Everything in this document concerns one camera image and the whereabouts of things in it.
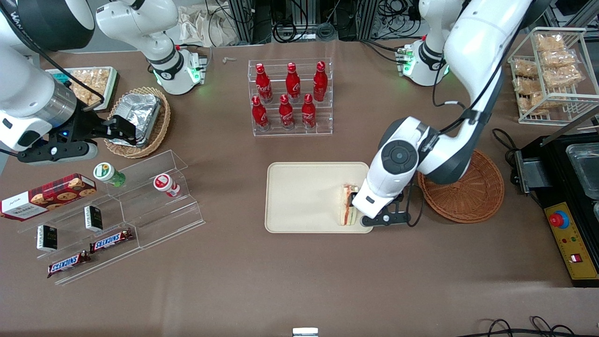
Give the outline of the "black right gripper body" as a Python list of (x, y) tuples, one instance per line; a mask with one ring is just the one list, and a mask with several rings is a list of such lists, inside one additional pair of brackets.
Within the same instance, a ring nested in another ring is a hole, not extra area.
[(60, 142), (74, 142), (96, 138), (110, 137), (110, 130), (105, 124), (105, 119), (98, 116), (96, 111), (75, 111), (65, 123), (52, 128), (49, 132), (50, 140)]

